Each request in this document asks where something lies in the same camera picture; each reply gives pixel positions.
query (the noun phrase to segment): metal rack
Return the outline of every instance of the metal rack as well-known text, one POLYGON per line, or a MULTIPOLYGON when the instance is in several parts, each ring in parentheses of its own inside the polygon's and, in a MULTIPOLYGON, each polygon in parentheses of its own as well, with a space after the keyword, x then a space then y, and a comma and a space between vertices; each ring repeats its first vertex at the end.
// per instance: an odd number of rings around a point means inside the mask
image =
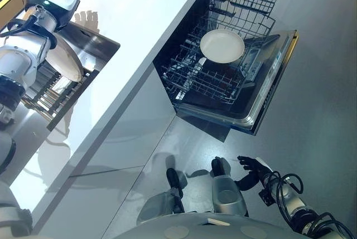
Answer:
POLYGON ((266 41, 275 20, 270 13, 276 0, 210 0, 206 13, 180 45, 179 53, 163 65, 162 79, 173 99, 182 99, 188 91, 197 91, 212 99, 232 104, 242 88, 253 86, 250 68, 266 41), (230 64, 204 61, 200 41, 214 29, 237 33, 245 44, 242 57, 230 64))
POLYGON ((84 68, 82 80, 73 82, 64 78, 45 61, 37 70, 35 83, 29 87, 21 101, 25 107, 47 119, 47 128, 52 130, 97 74, 97 70, 89 71, 84 68))

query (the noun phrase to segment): stainless steel sink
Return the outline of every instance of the stainless steel sink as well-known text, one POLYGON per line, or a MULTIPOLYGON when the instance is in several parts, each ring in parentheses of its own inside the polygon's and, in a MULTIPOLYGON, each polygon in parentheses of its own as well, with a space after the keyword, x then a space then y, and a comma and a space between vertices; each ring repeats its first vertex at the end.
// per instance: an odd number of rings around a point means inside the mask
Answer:
POLYGON ((66 92, 59 94, 53 91, 51 83, 61 80, 61 75, 47 62, 38 68, 36 82, 28 89, 15 111, 14 123, 6 127, 6 132, 16 142, 15 156, 1 175, 1 180, 8 184, 13 182, 50 132, 71 110, 78 97, 120 47, 120 44, 72 22, 59 34, 78 55, 85 71, 84 77, 78 84, 70 82, 66 92))

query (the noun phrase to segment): cabinet door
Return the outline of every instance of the cabinet door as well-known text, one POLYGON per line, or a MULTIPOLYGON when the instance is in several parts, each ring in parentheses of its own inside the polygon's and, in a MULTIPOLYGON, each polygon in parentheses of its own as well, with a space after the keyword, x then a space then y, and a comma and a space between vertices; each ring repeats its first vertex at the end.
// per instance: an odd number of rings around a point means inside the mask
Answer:
POLYGON ((151 73, 81 174, 145 165, 175 116, 153 65, 151 73))
POLYGON ((101 238, 142 167, 71 177, 73 182, 40 235, 53 239, 101 238))

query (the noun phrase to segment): white countertop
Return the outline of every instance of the white countertop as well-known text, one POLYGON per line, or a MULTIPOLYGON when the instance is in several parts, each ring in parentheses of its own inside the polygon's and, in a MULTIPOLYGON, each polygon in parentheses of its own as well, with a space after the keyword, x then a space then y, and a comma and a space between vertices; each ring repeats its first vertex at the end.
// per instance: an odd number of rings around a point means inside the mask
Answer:
MULTIPOLYGON (((194 1, 81 0, 77 12, 98 12, 99 33, 120 43, 120 49, 78 99, 73 112, 68 112, 69 132, 63 142, 70 153, 61 160, 62 166, 54 165, 49 175, 43 175, 35 154, 11 185, 21 208, 30 209, 35 222, 79 162, 95 153, 96 138, 194 1)), ((51 166, 61 158, 52 151, 47 159, 51 166)))

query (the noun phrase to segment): white plate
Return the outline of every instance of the white plate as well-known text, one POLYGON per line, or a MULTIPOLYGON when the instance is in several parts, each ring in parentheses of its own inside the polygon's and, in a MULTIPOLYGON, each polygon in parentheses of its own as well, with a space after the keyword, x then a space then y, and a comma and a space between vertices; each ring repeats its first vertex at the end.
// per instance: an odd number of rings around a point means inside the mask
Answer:
POLYGON ((57 46, 49 50, 46 61, 62 76, 79 82, 82 79, 83 67, 77 54, 61 36, 56 33, 54 35, 57 38, 57 46))
POLYGON ((215 29, 206 33, 200 48, 207 59, 227 64, 236 61, 244 52, 244 42, 240 36, 227 29, 215 29))

